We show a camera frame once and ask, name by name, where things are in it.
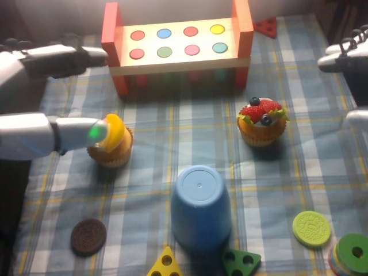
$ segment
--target triangle block with holes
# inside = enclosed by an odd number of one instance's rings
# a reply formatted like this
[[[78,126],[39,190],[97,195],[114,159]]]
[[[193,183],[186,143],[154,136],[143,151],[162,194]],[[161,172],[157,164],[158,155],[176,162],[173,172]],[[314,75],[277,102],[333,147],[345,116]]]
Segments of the triangle block with holes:
[[[226,249],[221,258],[227,276],[251,276],[260,266],[260,255],[245,251]]]
[[[170,247],[166,247],[147,276],[183,276]]]
[[[271,17],[266,20],[253,23],[253,29],[265,36],[275,39],[277,36],[277,22],[276,17]]]

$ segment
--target strawberry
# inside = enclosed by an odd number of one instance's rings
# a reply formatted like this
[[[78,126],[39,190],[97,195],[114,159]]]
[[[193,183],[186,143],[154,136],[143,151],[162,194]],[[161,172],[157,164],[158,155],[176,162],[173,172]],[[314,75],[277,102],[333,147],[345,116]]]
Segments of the strawberry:
[[[264,112],[268,113],[271,110],[280,110],[282,109],[282,106],[275,101],[268,101],[266,99],[261,100],[260,106],[263,108]]]
[[[244,107],[240,112],[241,115],[249,116],[249,119],[253,122],[253,124],[256,124],[262,118],[264,113],[265,111],[259,105]]]

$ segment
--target red triangle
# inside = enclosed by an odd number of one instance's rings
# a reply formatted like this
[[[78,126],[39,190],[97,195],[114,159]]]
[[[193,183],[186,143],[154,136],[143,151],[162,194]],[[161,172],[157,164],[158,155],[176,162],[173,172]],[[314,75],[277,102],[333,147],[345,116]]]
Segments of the red triangle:
[[[253,23],[254,31],[259,32],[265,36],[275,39],[277,36],[276,17],[271,17],[262,21]]]

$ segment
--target toy cookie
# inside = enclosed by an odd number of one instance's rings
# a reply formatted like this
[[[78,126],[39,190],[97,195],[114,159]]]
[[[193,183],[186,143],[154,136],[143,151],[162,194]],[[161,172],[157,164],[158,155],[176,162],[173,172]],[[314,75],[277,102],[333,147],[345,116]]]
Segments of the toy cookie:
[[[268,98],[251,98],[236,116],[242,138],[254,147],[272,144],[286,128],[288,117],[282,106]]]
[[[105,121],[108,124],[106,139],[89,147],[87,152],[102,166],[110,168],[123,166],[131,157],[133,134],[115,114],[108,114]]]

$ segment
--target green light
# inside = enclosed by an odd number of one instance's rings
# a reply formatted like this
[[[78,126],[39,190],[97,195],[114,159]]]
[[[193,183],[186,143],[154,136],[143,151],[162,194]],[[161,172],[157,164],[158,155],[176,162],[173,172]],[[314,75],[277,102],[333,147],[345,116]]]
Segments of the green light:
[[[99,136],[99,129],[98,128],[91,128],[88,136],[92,139],[96,139]]]

